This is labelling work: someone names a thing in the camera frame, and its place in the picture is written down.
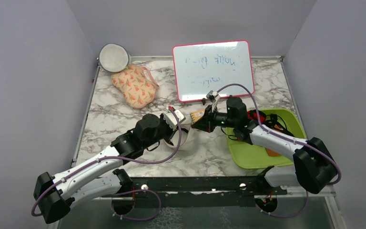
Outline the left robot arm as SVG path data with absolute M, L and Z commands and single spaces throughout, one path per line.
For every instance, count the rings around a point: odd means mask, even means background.
M 160 116 L 146 114 L 96 156 L 55 175 L 42 173 L 36 181 L 31 214 L 50 224 L 88 200 L 112 193 L 127 195 L 132 181 L 121 167 L 138 162 L 146 149 L 161 140 L 170 140 L 176 130 L 181 131 L 184 120 L 180 110 Z

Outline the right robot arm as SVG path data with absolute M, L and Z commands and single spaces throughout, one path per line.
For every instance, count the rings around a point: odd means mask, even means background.
M 268 194 L 279 186 L 301 186 L 306 191 L 318 194 L 330 185 L 340 173 L 325 144 L 318 138 L 310 140 L 296 138 L 277 132 L 249 118 L 246 105 L 239 97 L 229 97 L 227 111 L 219 112 L 216 103 L 205 108 L 201 118 L 191 127 L 211 133 L 216 127 L 233 129 L 242 142 L 264 147 L 293 162 L 292 167 L 273 167 L 262 178 L 257 179 L 256 189 Z

